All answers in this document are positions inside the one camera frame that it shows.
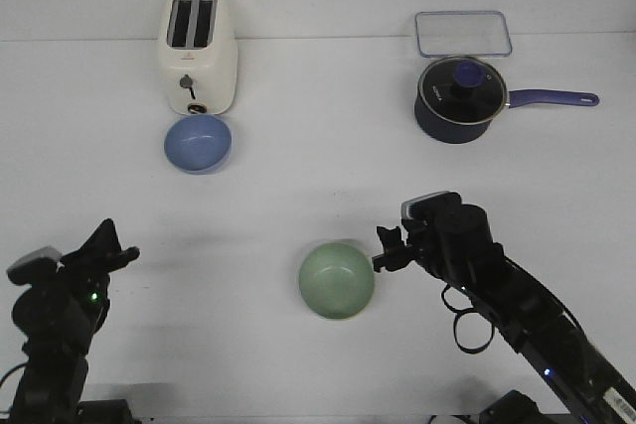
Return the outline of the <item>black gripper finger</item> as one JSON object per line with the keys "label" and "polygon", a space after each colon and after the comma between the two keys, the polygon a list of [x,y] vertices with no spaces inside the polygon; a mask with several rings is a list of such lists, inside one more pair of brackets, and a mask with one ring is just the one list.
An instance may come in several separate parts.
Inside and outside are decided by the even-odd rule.
{"label": "black gripper finger", "polygon": [[372,258],[373,269],[376,273],[383,270],[396,272],[410,265],[412,256],[408,251],[386,252]]}
{"label": "black gripper finger", "polygon": [[394,228],[377,226],[376,232],[384,251],[395,251],[403,248],[401,228],[399,226]]}
{"label": "black gripper finger", "polygon": [[79,257],[104,257],[112,251],[112,219],[103,220],[88,240],[76,251]]}
{"label": "black gripper finger", "polygon": [[115,223],[110,218],[108,220],[108,253],[120,254],[121,252],[122,252],[122,247],[118,238]]}

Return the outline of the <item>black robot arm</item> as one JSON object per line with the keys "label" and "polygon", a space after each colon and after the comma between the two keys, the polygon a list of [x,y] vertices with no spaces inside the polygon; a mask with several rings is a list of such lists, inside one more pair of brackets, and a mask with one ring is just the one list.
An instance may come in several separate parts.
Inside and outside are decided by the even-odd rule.
{"label": "black robot arm", "polygon": [[112,272],[140,255],[122,248],[112,219],[103,220],[77,250],[62,254],[52,246],[14,262],[9,280],[26,291],[16,300],[11,318],[25,335],[18,364],[23,374],[6,423],[133,423],[124,399],[81,398],[87,355],[110,309]]}
{"label": "black robot arm", "polygon": [[461,292],[530,364],[582,423],[632,423],[635,390],[590,342],[565,305],[505,254],[486,212],[474,205],[435,205],[421,218],[378,227],[376,271],[415,262]]}

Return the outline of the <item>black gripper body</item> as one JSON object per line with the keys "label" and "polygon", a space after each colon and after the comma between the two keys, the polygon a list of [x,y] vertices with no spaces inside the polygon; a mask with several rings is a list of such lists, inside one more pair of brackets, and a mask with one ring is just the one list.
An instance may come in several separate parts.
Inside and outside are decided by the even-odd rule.
{"label": "black gripper body", "polygon": [[381,254],[408,251],[412,256],[412,262],[416,263],[427,273],[431,273],[432,264],[436,256],[436,246],[433,243],[432,232],[426,221],[401,219],[398,226],[401,228],[403,248],[395,251],[383,250]]}
{"label": "black gripper body", "polygon": [[87,305],[103,305],[107,301],[110,274],[136,260],[136,246],[120,251],[84,249],[63,255],[63,272],[77,298]]}

